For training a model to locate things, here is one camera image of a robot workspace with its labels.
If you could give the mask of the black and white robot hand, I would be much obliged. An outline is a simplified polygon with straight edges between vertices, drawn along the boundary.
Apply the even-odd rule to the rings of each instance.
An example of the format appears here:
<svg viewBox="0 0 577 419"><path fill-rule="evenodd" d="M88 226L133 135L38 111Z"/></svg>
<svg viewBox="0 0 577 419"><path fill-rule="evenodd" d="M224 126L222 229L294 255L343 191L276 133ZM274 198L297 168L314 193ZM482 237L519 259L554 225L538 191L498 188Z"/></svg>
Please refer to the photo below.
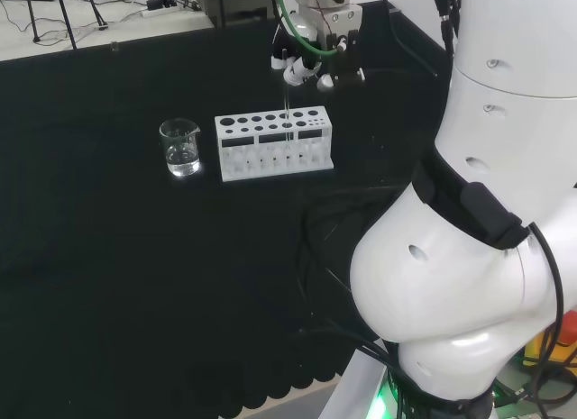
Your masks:
<svg viewBox="0 0 577 419"><path fill-rule="evenodd" d="M320 91L365 79L359 45L362 9L349 5L324 14L312 8L281 18L272 41L270 66L285 83L298 87L315 80Z"/></svg>

